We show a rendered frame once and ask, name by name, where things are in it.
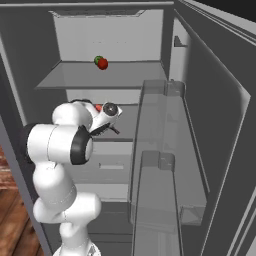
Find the grey fridge body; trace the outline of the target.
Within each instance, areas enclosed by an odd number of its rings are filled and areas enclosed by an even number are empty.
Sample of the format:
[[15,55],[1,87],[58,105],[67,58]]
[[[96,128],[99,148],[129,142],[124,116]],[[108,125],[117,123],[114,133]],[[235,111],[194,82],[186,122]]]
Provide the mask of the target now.
[[[146,80],[137,89],[37,89],[38,84],[61,62],[94,63],[96,56],[108,64],[159,61],[170,81],[173,23],[170,1],[0,1],[0,138],[45,256],[53,256],[62,244],[60,225],[39,223],[33,215],[35,165],[20,151],[23,128],[50,124],[57,106],[77,99],[137,104],[139,109]],[[132,254],[129,184],[125,202],[98,196],[101,212],[87,230],[101,256]]]

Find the small clear door bin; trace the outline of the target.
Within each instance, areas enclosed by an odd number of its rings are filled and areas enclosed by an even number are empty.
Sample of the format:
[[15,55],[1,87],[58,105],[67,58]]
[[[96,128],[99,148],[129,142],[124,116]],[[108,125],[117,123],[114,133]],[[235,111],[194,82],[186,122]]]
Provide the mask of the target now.
[[142,152],[131,256],[183,256],[172,153]]

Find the grey fridge door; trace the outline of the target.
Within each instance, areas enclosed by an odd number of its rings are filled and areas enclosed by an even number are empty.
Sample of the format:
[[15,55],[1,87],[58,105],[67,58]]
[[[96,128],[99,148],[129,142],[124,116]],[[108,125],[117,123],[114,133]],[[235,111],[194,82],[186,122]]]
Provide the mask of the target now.
[[185,100],[206,178],[202,224],[182,226],[184,256],[256,256],[256,24],[175,0],[191,37]]

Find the red vegetable with green top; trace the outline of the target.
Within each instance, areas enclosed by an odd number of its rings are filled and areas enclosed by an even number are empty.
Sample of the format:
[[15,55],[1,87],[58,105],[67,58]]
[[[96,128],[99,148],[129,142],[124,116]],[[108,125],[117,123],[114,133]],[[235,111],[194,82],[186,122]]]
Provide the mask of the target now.
[[108,68],[108,61],[103,56],[96,56],[94,58],[94,63],[101,70],[106,70]]

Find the large clear door bin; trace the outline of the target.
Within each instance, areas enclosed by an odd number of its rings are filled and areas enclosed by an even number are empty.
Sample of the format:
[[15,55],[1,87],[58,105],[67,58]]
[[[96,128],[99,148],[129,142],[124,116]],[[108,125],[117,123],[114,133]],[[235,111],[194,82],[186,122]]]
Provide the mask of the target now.
[[143,151],[175,156],[175,184],[180,225],[199,226],[207,190],[180,81],[146,80],[136,121],[129,184],[130,221],[134,223],[139,169]]

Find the grey fridge drawer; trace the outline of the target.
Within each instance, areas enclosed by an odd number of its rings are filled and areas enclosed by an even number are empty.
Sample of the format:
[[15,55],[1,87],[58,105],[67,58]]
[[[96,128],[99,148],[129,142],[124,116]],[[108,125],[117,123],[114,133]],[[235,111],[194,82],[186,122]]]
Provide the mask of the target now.
[[[132,142],[95,142],[85,165],[65,165],[79,192],[96,193],[105,202],[125,202],[128,196]],[[101,164],[123,164],[123,170],[102,170]]]

